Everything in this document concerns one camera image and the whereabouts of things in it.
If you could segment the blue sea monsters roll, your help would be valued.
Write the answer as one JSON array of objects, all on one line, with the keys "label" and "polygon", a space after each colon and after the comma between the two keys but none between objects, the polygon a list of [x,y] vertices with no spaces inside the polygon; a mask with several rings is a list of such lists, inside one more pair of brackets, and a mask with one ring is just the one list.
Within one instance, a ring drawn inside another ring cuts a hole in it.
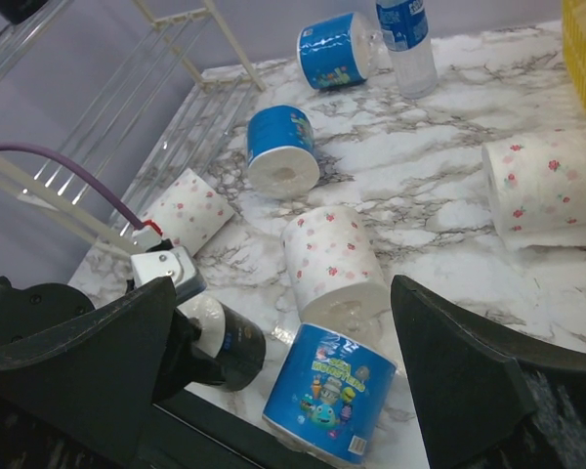
[{"label": "blue sea monsters roll", "polygon": [[304,322],[272,386],[264,420],[301,449],[363,463],[397,372],[373,349]]}]

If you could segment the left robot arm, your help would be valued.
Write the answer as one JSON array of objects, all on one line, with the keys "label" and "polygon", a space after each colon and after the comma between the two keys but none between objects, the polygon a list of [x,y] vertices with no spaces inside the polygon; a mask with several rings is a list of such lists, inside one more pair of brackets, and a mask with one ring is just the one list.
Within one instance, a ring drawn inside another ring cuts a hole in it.
[{"label": "left robot arm", "polygon": [[[77,318],[95,310],[92,301],[74,287],[43,283],[16,289],[0,277],[0,345]],[[155,403],[172,398],[192,383],[220,386],[223,368],[197,348],[197,321],[174,310],[166,350],[152,392]]]}]

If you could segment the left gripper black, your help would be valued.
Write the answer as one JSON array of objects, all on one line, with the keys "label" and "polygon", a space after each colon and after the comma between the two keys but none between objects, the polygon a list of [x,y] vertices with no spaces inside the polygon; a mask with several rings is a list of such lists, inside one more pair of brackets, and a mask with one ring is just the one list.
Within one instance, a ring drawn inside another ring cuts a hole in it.
[{"label": "left gripper black", "polygon": [[192,382],[209,386],[225,383],[222,367],[197,345],[202,329],[198,319],[174,310],[166,349],[152,391],[154,404],[177,395]]}]

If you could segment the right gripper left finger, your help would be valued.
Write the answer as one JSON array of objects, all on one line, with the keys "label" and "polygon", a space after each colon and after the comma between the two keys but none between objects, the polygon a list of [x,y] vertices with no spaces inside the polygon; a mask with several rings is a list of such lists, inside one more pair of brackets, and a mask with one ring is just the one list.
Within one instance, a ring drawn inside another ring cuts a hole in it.
[{"label": "right gripper left finger", "polygon": [[135,458],[176,292],[167,277],[0,345],[0,398],[119,467]]}]

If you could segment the black roll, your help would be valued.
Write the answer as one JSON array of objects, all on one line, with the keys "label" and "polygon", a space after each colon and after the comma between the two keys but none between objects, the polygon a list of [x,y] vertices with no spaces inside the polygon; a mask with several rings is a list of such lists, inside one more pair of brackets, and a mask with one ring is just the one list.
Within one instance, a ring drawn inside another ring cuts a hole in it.
[{"label": "black roll", "polygon": [[196,347],[220,367],[223,389],[247,387],[262,370],[266,355],[263,331],[251,320],[201,293],[179,306],[200,329]]}]

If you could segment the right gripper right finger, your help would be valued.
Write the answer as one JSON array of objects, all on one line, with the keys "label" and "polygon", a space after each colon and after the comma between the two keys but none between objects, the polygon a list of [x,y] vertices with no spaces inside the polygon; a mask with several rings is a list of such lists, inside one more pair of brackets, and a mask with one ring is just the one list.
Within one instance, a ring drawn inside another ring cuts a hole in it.
[{"label": "right gripper right finger", "polygon": [[391,303],[433,468],[586,468],[586,354],[458,307],[406,276]]}]

